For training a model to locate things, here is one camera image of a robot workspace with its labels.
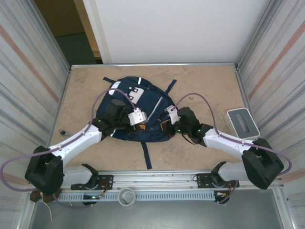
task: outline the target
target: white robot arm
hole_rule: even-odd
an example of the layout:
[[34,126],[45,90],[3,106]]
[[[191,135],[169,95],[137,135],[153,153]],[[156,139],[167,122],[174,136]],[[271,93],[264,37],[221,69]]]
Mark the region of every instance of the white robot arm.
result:
[[258,138],[256,141],[244,140],[217,131],[213,126],[201,124],[189,107],[179,111],[167,109],[171,118],[166,130],[170,134],[188,135],[194,144],[220,149],[240,159],[241,163],[219,163],[212,170],[213,182],[221,186],[231,180],[251,181],[261,189],[267,189],[284,169],[279,157],[268,150],[272,149],[268,142]]
[[60,187],[72,184],[88,184],[88,187],[94,187],[98,175],[95,169],[87,164],[64,169],[68,162],[86,148],[110,136],[116,129],[124,129],[128,133],[142,131],[139,124],[145,123],[146,120],[146,113],[139,108],[130,113],[124,102],[112,100],[103,115],[93,119],[90,126],[86,125],[80,132],[48,149],[37,147],[34,154],[57,150],[32,157],[25,178],[46,195],[52,195]]

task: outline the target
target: doorway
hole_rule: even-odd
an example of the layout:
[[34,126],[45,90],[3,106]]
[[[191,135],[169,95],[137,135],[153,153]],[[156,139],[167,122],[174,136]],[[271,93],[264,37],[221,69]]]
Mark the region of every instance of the doorway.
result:
[[35,0],[69,65],[102,63],[82,0]]

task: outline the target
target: white patch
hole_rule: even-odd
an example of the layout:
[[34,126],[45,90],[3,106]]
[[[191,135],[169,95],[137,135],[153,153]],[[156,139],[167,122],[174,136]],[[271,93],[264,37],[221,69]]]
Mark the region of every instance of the white patch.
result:
[[134,104],[137,104],[143,93],[144,90],[142,88],[135,87],[133,91],[130,91],[129,98]]
[[115,130],[114,130],[113,133],[110,135],[110,137],[112,137],[112,136],[114,135],[114,133],[115,133]]
[[[115,82],[115,83],[111,86],[111,88],[118,88],[119,85],[120,85],[120,83],[121,83],[121,81]],[[108,93],[109,93],[109,95],[113,95],[114,92],[115,92],[115,90],[111,90],[111,91],[109,91]]]

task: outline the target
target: beige floor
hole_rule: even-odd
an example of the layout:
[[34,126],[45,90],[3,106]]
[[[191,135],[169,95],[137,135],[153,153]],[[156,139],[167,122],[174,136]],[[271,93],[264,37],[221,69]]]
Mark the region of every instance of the beige floor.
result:
[[[218,129],[228,132],[224,122],[227,110],[243,107],[242,97],[231,66],[128,66],[128,67],[87,67],[74,68],[58,119],[53,144],[62,141],[59,129],[69,133],[81,130],[89,121],[95,98],[110,84],[103,77],[119,79],[125,76],[141,76],[162,89],[172,79],[177,83],[169,95],[177,102],[189,92],[201,93],[210,102]],[[189,106],[200,122],[212,125],[207,105],[200,97],[190,96],[180,107]],[[220,161],[239,160],[222,151],[191,145],[181,136],[161,143],[148,143],[152,168],[158,170],[210,169]],[[69,166],[87,163],[97,170],[145,170],[141,144],[111,137],[91,146],[76,156]]]

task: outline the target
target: backpack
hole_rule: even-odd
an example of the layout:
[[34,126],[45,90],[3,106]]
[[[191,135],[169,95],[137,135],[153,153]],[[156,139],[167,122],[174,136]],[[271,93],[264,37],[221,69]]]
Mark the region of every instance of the backpack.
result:
[[[148,121],[145,123],[145,129],[142,132],[127,134],[125,130],[115,130],[110,136],[121,140],[141,142],[147,169],[151,169],[152,165],[146,142],[164,142],[172,137],[161,129],[160,124],[169,119],[165,109],[174,105],[174,103],[168,93],[177,80],[173,80],[165,92],[148,80],[136,76],[127,76],[117,81],[104,77],[103,80],[111,83],[110,88],[118,88],[129,95],[136,107],[146,112]],[[118,91],[109,91],[97,109],[97,116],[100,116],[106,110],[112,99],[125,102],[128,109],[132,110],[130,102],[124,95]]]

